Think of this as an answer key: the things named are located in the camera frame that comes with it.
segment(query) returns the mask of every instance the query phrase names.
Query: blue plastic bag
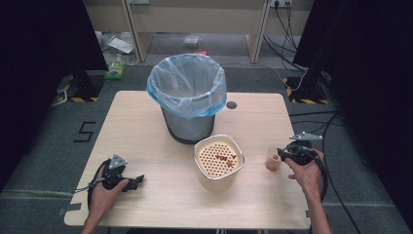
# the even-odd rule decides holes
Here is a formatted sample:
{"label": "blue plastic bag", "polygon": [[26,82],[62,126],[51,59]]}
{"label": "blue plastic bag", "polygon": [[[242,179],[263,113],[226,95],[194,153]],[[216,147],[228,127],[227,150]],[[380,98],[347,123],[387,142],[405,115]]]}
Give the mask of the blue plastic bag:
{"label": "blue plastic bag", "polygon": [[163,108],[185,119],[213,116],[227,99],[224,69],[212,58],[196,54],[162,60],[152,69],[146,91]]}

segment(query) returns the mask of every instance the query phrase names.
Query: trash can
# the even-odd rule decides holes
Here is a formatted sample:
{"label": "trash can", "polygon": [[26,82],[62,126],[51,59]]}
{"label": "trash can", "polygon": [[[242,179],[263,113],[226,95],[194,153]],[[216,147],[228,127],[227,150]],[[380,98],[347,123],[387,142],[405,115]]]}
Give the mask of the trash can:
{"label": "trash can", "polygon": [[184,54],[154,66],[146,91],[160,104],[171,136],[195,144],[209,137],[227,99],[224,69],[212,58]]}

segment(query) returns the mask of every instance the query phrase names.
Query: perforated tray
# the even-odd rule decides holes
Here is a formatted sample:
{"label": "perforated tray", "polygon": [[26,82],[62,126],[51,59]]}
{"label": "perforated tray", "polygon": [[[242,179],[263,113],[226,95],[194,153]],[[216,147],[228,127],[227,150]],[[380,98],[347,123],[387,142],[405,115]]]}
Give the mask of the perforated tray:
{"label": "perforated tray", "polygon": [[244,166],[244,155],[226,135],[208,137],[195,145],[195,162],[210,180],[230,176]]}

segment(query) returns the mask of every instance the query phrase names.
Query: plastic bag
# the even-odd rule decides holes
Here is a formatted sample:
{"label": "plastic bag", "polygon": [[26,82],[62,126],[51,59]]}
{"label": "plastic bag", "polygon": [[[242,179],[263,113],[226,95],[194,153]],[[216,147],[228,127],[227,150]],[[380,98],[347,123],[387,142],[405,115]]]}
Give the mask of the plastic bag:
{"label": "plastic bag", "polygon": [[210,57],[196,54],[162,60],[152,69],[146,91],[185,119],[213,116],[227,99],[224,69]]}

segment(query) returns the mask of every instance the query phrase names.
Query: power outlet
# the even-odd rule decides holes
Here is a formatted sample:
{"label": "power outlet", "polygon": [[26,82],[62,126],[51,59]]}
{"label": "power outlet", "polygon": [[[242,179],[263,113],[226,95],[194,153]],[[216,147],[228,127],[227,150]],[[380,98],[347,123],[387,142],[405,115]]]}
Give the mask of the power outlet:
{"label": "power outlet", "polygon": [[292,0],[270,0],[270,6],[275,8],[276,1],[279,2],[279,8],[286,8],[288,7],[287,4],[289,4],[289,7],[292,5]]}

